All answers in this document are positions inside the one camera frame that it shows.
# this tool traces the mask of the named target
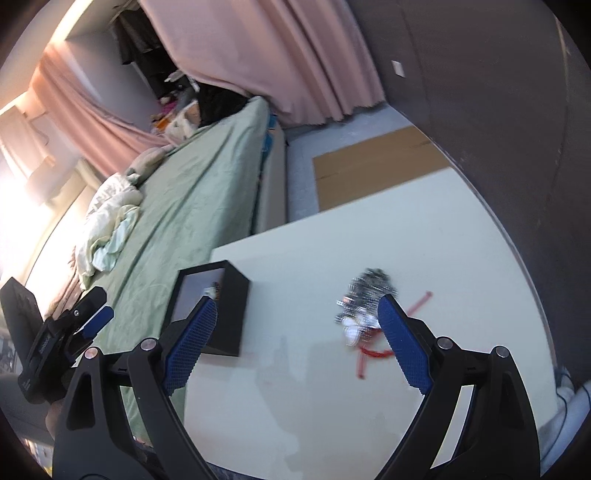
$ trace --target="light switch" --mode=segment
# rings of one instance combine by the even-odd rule
[[[392,60],[392,66],[394,67],[394,72],[396,73],[396,75],[406,77],[406,75],[404,74],[404,69],[402,68],[402,63],[396,60]]]

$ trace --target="metal screw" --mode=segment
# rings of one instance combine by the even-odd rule
[[[154,349],[156,343],[157,342],[155,338],[146,338],[146,340],[144,340],[139,347],[142,350],[149,352],[150,350]]]
[[[509,356],[509,350],[504,346],[498,346],[495,348],[495,353],[501,358],[507,358]]]
[[[453,342],[447,337],[441,337],[437,339],[437,346],[441,350],[449,350],[453,346]]]
[[[84,352],[84,356],[90,360],[91,358],[96,357],[99,354],[99,349],[97,347],[91,346],[89,349]]]

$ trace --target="blue gripper pad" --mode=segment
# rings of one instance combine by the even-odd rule
[[[396,355],[408,384],[426,395],[433,386],[429,375],[429,357],[409,330],[403,315],[406,317],[388,297],[382,297],[379,301],[378,321],[386,340]]]
[[[201,350],[216,326],[216,303],[207,298],[201,308],[191,312],[191,315],[193,318],[165,359],[162,387],[168,396],[187,384]]]
[[[109,323],[113,317],[114,312],[111,307],[102,307],[95,316],[93,316],[82,329],[82,336],[86,340],[92,340]]]

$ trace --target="crumpled foil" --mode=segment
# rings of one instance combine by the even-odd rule
[[[343,312],[335,321],[343,325],[347,345],[356,346],[372,337],[372,330],[379,329],[378,303],[387,294],[396,296],[390,277],[379,268],[368,268],[349,284],[349,291],[337,305]]]

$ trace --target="white blanket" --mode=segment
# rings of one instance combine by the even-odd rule
[[[139,218],[142,199],[141,192],[118,173],[96,192],[76,243],[76,268],[82,289],[89,287],[96,270],[113,269]]]

